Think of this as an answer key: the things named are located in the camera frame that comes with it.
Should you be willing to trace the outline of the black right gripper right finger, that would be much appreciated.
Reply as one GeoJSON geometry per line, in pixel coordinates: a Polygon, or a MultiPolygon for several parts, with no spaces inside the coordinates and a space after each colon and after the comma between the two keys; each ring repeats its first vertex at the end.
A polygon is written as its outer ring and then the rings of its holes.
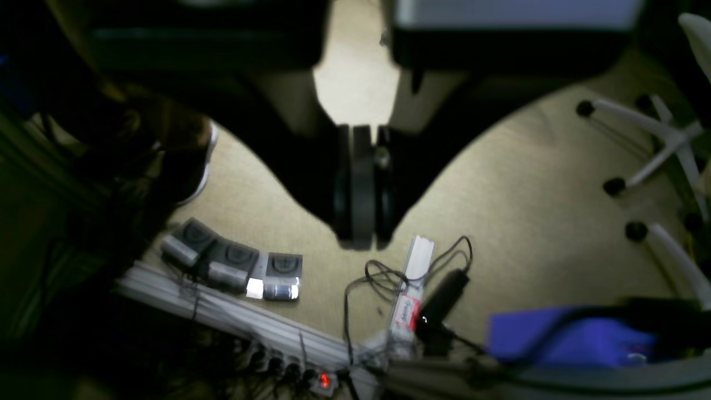
{"type": "Polygon", "coordinates": [[[375,236],[383,248],[473,140],[518,109],[609,70],[645,1],[383,1],[399,67],[377,130],[375,236]]]}

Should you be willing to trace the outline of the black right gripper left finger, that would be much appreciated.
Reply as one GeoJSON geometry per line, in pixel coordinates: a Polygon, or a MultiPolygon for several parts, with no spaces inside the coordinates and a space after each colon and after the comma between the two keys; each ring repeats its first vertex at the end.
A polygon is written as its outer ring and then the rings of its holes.
{"type": "Polygon", "coordinates": [[[48,1],[97,72],[201,112],[241,140],[344,246],[346,134],[318,99],[331,1],[48,1]]]}

